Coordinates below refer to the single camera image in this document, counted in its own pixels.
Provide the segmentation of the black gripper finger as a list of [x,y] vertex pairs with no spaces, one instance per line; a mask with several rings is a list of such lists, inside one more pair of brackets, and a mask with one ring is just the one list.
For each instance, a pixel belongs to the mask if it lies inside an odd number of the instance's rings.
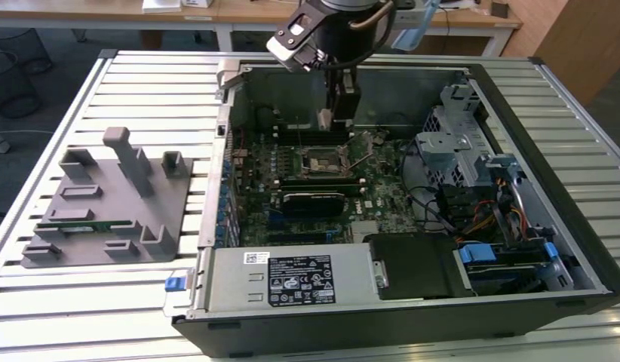
[[339,90],[339,77],[340,77],[339,70],[325,70],[324,71],[324,78],[325,78],[325,86],[327,86],[327,109],[333,112],[335,109],[335,102],[336,102],[336,94]]
[[347,121],[352,120],[355,117],[361,98],[361,90],[357,82],[357,70],[344,69],[339,71],[339,90],[335,109],[331,113],[331,129],[343,131],[347,129]]

